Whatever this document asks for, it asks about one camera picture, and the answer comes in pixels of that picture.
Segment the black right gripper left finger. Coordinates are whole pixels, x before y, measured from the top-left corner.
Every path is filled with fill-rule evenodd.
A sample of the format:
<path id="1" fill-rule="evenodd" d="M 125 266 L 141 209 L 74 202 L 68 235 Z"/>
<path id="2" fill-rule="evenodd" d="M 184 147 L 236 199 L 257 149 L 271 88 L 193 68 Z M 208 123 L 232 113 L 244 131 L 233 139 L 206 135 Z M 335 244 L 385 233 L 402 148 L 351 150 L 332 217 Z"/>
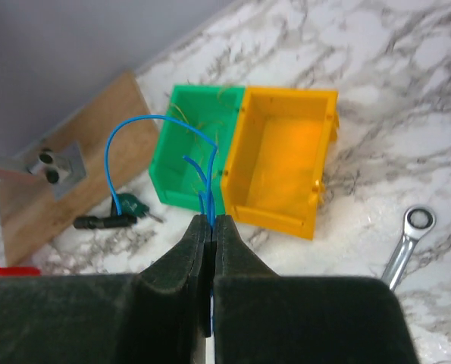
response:
<path id="1" fill-rule="evenodd" d="M 210 238 L 197 215 L 139 273 L 0 277 L 0 363 L 203 363 Z"/>

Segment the red plastic bin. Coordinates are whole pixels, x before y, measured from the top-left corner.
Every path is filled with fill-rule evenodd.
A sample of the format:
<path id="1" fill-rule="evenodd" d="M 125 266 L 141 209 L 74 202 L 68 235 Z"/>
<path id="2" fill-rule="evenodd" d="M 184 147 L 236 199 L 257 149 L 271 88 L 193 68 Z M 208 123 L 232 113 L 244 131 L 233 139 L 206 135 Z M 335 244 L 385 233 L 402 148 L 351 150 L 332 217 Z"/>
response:
<path id="1" fill-rule="evenodd" d="M 31 266 L 15 266 L 15 267 L 0 266 L 0 277 L 35 277 L 41 275 L 42 273 L 38 268 Z"/>

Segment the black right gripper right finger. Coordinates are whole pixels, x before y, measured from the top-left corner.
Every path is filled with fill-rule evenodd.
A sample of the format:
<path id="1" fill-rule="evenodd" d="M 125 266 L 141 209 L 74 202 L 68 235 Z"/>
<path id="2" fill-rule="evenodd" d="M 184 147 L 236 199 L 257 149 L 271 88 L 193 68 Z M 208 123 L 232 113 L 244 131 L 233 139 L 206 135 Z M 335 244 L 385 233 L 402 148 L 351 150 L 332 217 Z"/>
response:
<path id="1" fill-rule="evenodd" d="M 281 276 L 219 216 L 213 283 L 218 363 L 416 363 L 399 301 L 376 278 Z"/>

